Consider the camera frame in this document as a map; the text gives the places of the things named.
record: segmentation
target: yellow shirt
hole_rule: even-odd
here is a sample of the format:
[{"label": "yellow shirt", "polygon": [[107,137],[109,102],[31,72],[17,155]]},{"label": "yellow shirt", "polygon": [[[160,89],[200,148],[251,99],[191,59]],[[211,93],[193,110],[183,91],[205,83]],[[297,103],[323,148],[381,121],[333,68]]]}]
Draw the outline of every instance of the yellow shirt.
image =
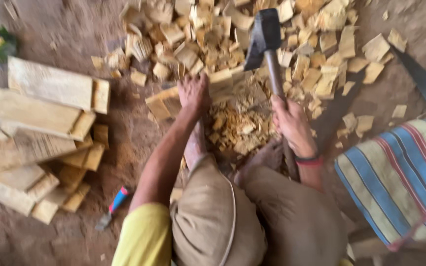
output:
[{"label": "yellow shirt", "polygon": [[170,266],[172,223],[169,209],[144,204],[123,222],[112,266]]}]

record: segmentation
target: man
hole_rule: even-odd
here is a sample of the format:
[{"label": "man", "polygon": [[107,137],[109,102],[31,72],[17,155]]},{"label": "man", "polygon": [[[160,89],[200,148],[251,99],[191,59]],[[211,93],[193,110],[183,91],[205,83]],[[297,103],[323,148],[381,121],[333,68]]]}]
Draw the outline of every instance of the man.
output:
[{"label": "man", "polygon": [[[297,155],[302,184],[275,171],[283,158],[280,140],[262,148],[233,184],[205,148],[208,77],[185,76],[178,94],[182,110],[146,163],[113,265],[170,265],[171,259],[179,266],[337,265],[346,233],[323,193],[321,160],[301,107],[289,101],[287,111],[271,97],[273,121]],[[182,155],[189,180],[169,213]]]}]

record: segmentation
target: wooden handle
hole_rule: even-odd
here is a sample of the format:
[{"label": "wooden handle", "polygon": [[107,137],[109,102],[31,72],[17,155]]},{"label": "wooden handle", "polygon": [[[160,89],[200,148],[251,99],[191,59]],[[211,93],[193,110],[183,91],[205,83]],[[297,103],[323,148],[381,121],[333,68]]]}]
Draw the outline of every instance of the wooden handle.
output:
[{"label": "wooden handle", "polygon": [[[285,107],[288,108],[287,98],[284,94],[284,88],[282,87],[282,78],[280,76],[280,66],[279,61],[277,59],[277,53],[275,50],[268,50],[265,53],[267,65],[269,66],[269,77],[272,83],[272,91],[275,95],[281,97],[281,99],[285,102]],[[300,182],[300,176],[297,170],[297,165],[295,163],[295,155],[293,154],[292,149],[289,146],[289,142],[285,137],[284,139],[284,154],[285,159],[287,161],[287,168],[289,170],[290,177]]]}]

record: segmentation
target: hand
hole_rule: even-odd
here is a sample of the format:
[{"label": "hand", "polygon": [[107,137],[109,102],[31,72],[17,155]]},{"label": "hand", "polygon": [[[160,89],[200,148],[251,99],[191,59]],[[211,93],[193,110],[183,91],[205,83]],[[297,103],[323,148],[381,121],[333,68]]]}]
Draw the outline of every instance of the hand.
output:
[{"label": "hand", "polygon": [[190,77],[187,74],[183,81],[178,81],[178,96],[182,107],[192,110],[198,117],[208,111],[212,103],[208,84],[208,76],[205,73],[200,77],[198,75]]},{"label": "hand", "polygon": [[300,105],[287,100],[285,102],[277,95],[271,96],[273,122],[279,133],[284,134],[290,148],[298,157],[312,158],[318,153],[317,145],[313,140],[307,117]]}]

